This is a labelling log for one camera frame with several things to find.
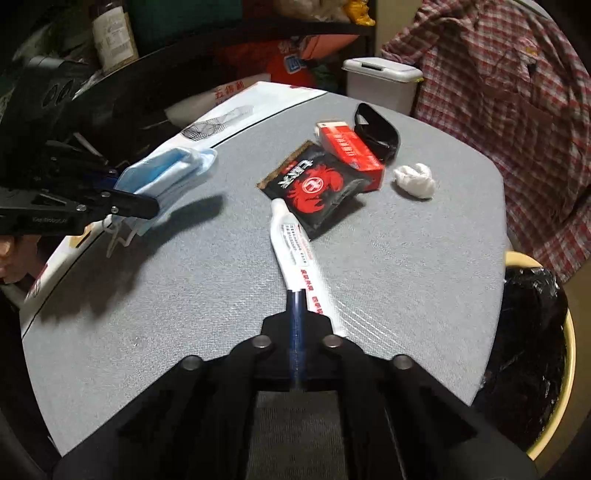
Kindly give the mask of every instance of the bottle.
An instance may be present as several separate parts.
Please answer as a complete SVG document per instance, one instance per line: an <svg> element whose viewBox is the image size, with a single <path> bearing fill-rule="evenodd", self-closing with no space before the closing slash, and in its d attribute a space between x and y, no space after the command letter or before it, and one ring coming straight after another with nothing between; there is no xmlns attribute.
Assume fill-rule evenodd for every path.
<svg viewBox="0 0 591 480"><path fill-rule="evenodd" d="M95 0L90 16L103 72L114 72L139 58L124 0Z"/></svg>
<svg viewBox="0 0 591 480"><path fill-rule="evenodd" d="M347 329L324 282L306 232L283 199L271 201L271 214L271 245L286 289L290 292L305 290L308 310L326 315L335 335L346 336Z"/></svg>

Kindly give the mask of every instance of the black plastic bag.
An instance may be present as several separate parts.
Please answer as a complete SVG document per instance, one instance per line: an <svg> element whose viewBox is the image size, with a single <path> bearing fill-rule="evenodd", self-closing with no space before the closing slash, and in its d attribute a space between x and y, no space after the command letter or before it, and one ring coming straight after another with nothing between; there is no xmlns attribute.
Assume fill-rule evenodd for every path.
<svg viewBox="0 0 591 480"><path fill-rule="evenodd" d="M472 405L523 451L544 430L560 395L567 309L551 271L506 269L495 341Z"/></svg>

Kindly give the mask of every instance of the hand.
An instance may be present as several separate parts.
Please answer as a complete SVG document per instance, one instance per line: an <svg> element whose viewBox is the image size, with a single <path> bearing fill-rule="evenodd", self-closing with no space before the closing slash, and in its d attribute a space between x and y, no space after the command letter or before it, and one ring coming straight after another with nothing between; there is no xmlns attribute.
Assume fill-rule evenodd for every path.
<svg viewBox="0 0 591 480"><path fill-rule="evenodd" d="M22 280L27 273L37 278L43 262L37 258L37 242L41 236L24 235L18 239L0 235L0 278L5 283Z"/></svg>

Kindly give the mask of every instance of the red plaid shirt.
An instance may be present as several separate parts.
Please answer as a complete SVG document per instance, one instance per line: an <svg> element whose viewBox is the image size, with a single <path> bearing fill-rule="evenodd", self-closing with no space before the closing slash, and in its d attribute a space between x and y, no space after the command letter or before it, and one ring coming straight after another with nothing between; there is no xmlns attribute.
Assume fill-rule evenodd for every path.
<svg viewBox="0 0 591 480"><path fill-rule="evenodd" d="M512 240L568 280L591 250L591 82L556 23L503 0L424 0L382 53L422 69L414 116L495 163Z"/></svg>

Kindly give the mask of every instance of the red box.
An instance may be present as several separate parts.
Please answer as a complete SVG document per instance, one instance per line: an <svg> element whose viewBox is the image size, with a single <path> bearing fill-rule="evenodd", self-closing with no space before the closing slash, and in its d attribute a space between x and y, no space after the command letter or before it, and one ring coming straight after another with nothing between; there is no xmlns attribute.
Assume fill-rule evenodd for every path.
<svg viewBox="0 0 591 480"><path fill-rule="evenodd" d="M379 162L367 145L345 122L322 122L316 124L318 139L326 150L353 167L362 171L373 181L366 192L379 190L384 179L384 165Z"/></svg>

